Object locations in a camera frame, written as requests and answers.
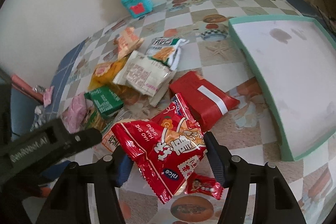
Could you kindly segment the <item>small red milk candy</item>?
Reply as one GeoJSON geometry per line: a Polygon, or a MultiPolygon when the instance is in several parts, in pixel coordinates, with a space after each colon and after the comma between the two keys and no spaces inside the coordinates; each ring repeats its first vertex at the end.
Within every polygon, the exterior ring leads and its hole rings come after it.
{"type": "Polygon", "coordinates": [[[214,178],[193,172],[187,179],[185,194],[201,193],[220,200],[224,188],[214,178]]]}

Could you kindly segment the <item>cream bread roll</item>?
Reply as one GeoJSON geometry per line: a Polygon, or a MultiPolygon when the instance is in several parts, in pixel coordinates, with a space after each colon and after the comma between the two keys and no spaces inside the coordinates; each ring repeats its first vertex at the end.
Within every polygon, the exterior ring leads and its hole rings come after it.
{"type": "MultiPolygon", "coordinates": [[[[142,120],[127,118],[127,119],[122,119],[122,120],[116,122],[116,124],[127,123],[127,122],[137,122],[137,121],[142,121],[142,120]]],[[[178,196],[181,193],[183,193],[186,186],[187,186],[187,182],[184,182],[174,195],[178,196]]],[[[137,166],[136,163],[134,163],[134,165],[133,165],[133,167],[130,171],[130,176],[129,176],[129,178],[126,182],[126,186],[124,186],[124,188],[126,188],[128,190],[131,190],[131,191],[134,191],[134,192],[138,192],[138,193],[151,194],[149,192],[149,185],[146,182],[145,177],[143,176],[141,169],[139,169],[139,167],[137,166]]]]}

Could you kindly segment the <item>large red snack bag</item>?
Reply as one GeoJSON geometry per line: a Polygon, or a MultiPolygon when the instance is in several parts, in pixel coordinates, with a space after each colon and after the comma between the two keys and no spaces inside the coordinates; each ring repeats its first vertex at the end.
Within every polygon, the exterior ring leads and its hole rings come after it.
{"type": "Polygon", "coordinates": [[[161,203],[167,203],[206,154],[203,133],[181,93],[151,119],[121,120],[111,128],[161,203]]]}

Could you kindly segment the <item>orange white snack packet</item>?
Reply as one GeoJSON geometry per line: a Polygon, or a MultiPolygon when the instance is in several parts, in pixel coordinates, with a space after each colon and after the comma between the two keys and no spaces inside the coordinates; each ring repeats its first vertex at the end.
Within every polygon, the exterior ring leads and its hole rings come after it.
{"type": "Polygon", "coordinates": [[[144,38],[137,36],[134,31],[134,27],[127,27],[118,37],[114,38],[113,43],[117,46],[118,60],[137,50],[143,44],[144,38]]]}

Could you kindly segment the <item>white green cracker packet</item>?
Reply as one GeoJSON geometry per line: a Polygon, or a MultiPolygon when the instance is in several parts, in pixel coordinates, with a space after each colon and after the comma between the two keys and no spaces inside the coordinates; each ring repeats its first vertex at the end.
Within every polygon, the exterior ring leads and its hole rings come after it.
{"type": "Polygon", "coordinates": [[[176,71],[182,53],[182,47],[189,43],[183,38],[155,38],[151,41],[145,55],[176,71]]]}

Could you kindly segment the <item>pink wrapped snack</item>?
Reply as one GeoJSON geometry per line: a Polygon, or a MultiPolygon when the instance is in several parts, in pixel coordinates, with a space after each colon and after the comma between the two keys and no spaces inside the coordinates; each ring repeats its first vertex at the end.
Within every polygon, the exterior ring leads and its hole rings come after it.
{"type": "Polygon", "coordinates": [[[69,133],[73,134],[80,130],[81,123],[87,113],[87,106],[84,93],[80,93],[74,98],[68,108],[64,110],[61,119],[69,133]]]}

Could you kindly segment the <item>small pink candy wrapper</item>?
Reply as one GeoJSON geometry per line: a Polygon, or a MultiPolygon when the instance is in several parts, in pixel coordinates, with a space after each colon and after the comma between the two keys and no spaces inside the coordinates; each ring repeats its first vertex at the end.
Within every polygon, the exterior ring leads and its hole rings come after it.
{"type": "Polygon", "coordinates": [[[51,87],[45,89],[45,92],[43,94],[44,108],[46,108],[47,106],[49,106],[52,103],[53,92],[54,92],[54,86],[51,86],[51,87]]]}

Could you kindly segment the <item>clear green biscuit packet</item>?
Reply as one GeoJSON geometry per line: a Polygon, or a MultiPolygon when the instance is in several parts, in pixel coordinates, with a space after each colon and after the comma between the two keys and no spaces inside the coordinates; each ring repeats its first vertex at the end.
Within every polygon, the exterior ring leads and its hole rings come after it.
{"type": "Polygon", "coordinates": [[[88,108],[81,126],[83,129],[95,128],[102,132],[102,130],[106,127],[106,121],[101,117],[96,108],[91,106],[88,108]]]}

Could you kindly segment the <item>green snack packet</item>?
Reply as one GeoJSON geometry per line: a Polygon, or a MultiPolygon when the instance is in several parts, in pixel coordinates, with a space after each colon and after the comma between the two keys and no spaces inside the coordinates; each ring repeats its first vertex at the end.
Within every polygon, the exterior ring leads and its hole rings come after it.
{"type": "Polygon", "coordinates": [[[86,92],[84,97],[93,102],[102,118],[109,119],[123,108],[123,101],[108,86],[86,92]]]}

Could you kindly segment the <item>red wrapped tissue pack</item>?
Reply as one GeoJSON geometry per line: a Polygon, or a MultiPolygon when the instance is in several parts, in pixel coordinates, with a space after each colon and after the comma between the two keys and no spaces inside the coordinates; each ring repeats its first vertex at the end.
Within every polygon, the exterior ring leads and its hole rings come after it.
{"type": "Polygon", "coordinates": [[[215,123],[240,104],[195,71],[189,71],[169,86],[171,94],[181,94],[201,129],[209,131],[215,123]]]}

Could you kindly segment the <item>yellow orange snack bag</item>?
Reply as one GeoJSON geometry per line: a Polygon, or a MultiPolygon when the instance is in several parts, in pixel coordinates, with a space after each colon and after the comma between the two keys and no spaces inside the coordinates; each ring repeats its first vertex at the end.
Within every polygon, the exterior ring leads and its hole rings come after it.
{"type": "Polygon", "coordinates": [[[88,91],[95,90],[102,86],[113,87],[113,80],[116,75],[125,66],[128,57],[125,56],[120,60],[114,62],[105,62],[98,64],[93,71],[91,81],[88,86],[88,91]]]}

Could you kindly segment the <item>white printed snack packet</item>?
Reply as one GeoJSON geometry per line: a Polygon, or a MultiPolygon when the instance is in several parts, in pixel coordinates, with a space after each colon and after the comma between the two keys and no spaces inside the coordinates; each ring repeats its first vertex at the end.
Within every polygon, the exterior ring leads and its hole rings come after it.
{"type": "Polygon", "coordinates": [[[175,76],[166,65],[139,51],[133,51],[126,64],[113,79],[116,85],[126,85],[149,97],[149,104],[157,106],[175,76]]]}

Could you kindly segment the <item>teal cardboard box tray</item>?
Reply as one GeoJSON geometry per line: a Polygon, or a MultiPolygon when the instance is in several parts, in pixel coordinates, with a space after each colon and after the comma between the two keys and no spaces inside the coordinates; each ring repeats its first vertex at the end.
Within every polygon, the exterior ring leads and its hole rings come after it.
{"type": "Polygon", "coordinates": [[[298,161],[335,133],[335,41],[314,18],[256,15],[230,19],[279,128],[281,157],[298,161]]]}

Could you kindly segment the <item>teal toy box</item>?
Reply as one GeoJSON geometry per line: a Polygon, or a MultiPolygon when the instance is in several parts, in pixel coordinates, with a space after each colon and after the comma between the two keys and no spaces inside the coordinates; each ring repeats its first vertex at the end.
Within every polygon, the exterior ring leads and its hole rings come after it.
{"type": "Polygon", "coordinates": [[[139,18],[153,10],[152,0],[121,0],[121,3],[132,18],[139,18]]]}

